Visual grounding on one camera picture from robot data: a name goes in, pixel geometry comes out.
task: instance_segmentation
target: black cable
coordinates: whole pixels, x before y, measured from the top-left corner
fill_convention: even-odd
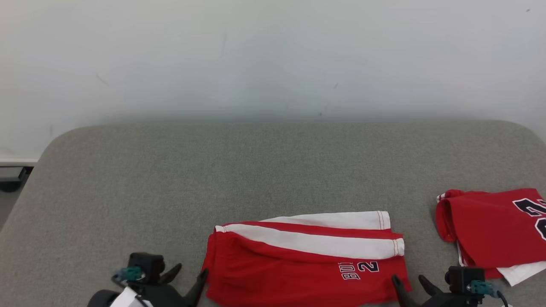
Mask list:
[[[508,302],[506,302],[505,296],[502,295],[502,293],[500,291],[497,291],[497,295],[498,295],[498,297],[500,297],[502,299],[502,303],[505,305],[505,307],[508,307]]]

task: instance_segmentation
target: red garment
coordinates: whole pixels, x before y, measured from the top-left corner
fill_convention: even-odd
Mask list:
[[[223,307],[387,302],[396,300],[393,274],[411,290],[403,253],[402,235],[390,229],[278,222],[216,226],[203,264],[210,271],[206,295]]]
[[[535,189],[449,190],[438,197],[438,233],[458,241],[462,261],[500,278],[497,268],[546,261],[546,202]]]

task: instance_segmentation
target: white wall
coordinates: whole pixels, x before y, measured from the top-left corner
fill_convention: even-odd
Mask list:
[[[545,103],[543,0],[0,2],[0,161],[161,116],[504,119],[546,139]]]

